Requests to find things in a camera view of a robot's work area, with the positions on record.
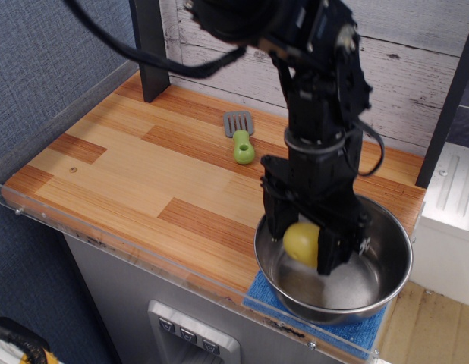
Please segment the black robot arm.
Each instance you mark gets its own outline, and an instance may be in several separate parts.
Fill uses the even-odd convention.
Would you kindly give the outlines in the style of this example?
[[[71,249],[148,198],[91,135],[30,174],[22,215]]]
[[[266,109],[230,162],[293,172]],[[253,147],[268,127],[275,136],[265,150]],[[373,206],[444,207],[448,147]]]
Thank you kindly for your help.
[[[268,229],[281,238],[300,216],[319,226],[321,275],[362,253],[370,216],[355,196],[370,86],[360,67],[357,25],[340,1],[188,1],[215,38],[252,46],[275,65],[288,108],[288,157],[265,155]]]

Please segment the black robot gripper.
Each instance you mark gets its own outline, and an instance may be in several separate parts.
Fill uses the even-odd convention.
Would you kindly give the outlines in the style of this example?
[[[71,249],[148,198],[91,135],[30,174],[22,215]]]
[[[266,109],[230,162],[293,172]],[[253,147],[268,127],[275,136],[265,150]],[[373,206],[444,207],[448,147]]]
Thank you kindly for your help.
[[[348,138],[332,146],[302,143],[288,147],[288,157],[265,155],[261,178],[266,222],[273,238],[304,215],[320,227],[317,272],[331,275],[364,252],[370,216],[354,192],[362,140]]]

